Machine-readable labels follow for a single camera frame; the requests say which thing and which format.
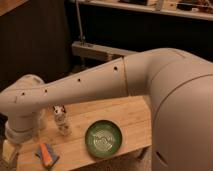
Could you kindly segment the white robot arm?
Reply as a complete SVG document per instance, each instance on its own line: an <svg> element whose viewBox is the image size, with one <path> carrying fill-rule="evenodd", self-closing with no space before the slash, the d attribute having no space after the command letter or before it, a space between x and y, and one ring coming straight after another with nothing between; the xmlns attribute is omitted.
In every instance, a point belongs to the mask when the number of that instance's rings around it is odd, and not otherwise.
<svg viewBox="0 0 213 171"><path fill-rule="evenodd" d="M152 171L213 171L213 62L184 50L135 53L50 83L25 75L0 91L0 113L7 139L21 144L46 107L141 95L150 100Z"/></svg>

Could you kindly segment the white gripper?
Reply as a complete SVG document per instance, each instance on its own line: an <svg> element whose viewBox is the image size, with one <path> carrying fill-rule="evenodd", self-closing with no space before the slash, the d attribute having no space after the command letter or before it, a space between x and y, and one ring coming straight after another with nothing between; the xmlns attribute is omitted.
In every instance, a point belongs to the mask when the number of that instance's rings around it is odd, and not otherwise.
<svg viewBox="0 0 213 171"><path fill-rule="evenodd" d="M29 141L33 136L33 131L15 132L13 130L5 131L6 139L3 141L2 158L11 164L18 154L24 142Z"/></svg>

